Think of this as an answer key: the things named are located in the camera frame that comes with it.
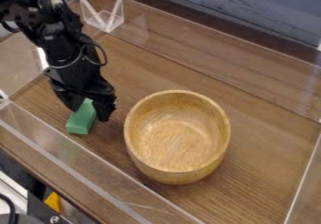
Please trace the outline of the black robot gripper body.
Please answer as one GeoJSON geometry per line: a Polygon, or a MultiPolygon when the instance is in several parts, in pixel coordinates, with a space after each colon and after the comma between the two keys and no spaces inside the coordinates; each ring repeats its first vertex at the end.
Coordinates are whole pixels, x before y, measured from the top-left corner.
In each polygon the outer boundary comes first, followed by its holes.
{"type": "Polygon", "coordinates": [[[66,57],[48,55],[46,61],[49,67],[45,75],[53,93],[68,90],[90,100],[93,97],[114,95],[113,87],[101,74],[106,61],[100,60],[94,46],[81,46],[66,57]]]}

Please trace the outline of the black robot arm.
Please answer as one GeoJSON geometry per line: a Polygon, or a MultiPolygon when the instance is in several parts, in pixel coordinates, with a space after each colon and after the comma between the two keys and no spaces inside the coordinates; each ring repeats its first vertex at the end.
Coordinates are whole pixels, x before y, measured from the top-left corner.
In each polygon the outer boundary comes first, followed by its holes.
{"type": "Polygon", "coordinates": [[[0,25],[24,34],[44,52],[44,74],[66,108],[77,111],[88,98],[98,121],[114,110],[114,89],[101,74],[106,52],[82,32],[80,16],[65,0],[0,0],[0,25]]]}

